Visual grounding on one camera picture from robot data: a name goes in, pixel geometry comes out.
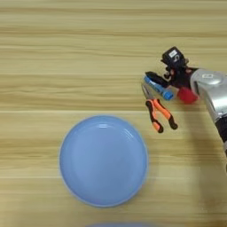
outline pliers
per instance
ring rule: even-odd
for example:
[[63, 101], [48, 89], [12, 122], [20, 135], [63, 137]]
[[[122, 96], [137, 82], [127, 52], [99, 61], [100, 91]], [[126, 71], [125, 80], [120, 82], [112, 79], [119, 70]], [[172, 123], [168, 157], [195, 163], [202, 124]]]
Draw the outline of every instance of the pliers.
[[145, 105], [147, 106], [149, 113], [150, 113], [150, 118], [152, 121], [152, 124], [154, 128], [159, 132], [162, 133], [164, 131], [164, 128], [162, 125], [158, 122], [156, 118], [156, 112], [155, 112], [155, 107], [168, 119], [168, 123], [172, 129], [177, 129], [178, 126], [174, 121], [173, 115], [170, 113], [169, 110], [167, 110], [161, 103], [160, 100], [155, 98], [153, 94], [149, 91], [149, 88], [147, 85], [142, 84], [142, 90], [145, 94], [146, 97], [146, 102]]

